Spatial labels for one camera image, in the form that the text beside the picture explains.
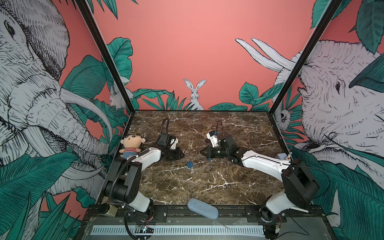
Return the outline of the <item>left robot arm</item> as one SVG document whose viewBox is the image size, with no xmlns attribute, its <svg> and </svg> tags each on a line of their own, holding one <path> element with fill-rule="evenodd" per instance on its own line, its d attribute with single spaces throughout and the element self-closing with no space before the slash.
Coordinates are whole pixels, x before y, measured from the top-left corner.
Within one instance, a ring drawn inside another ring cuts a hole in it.
<svg viewBox="0 0 384 240">
<path fill-rule="evenodd" d="M 153 201 L 139 190 L 142 171 L 160 160 L 180 160 L 185 155 L 177 146 L 179 139 L 170 134 L 160 134 L 153 146 L 141 150 L 145 142 L 139 135 L 121 140 L 123 148 L 110 166 L 102 193 L 115 207 L 150 214 Z"/>
</svg>

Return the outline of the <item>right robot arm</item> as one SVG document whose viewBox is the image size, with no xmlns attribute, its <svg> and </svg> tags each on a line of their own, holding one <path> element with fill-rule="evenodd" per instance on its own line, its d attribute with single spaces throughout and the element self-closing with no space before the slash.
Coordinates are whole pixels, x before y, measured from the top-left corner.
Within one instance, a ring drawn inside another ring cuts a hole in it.
<svg viewBox="0 0 384 240">
<path fill-rule="evenodd" d="M 261 212 L 278 215 L 285 210 L 309 212 L 311 202 L 320 185 L 308 166 L 301 160 L 271 158 L 252 150 L 238 147 L 228 133 L 211 131 L 207 134 L 209 146 L 200 153 L 208 159 L 227 159 L 232 164 L 267 174 L 284 185 L 284 190 L 272 195 Z"/>
</svg>

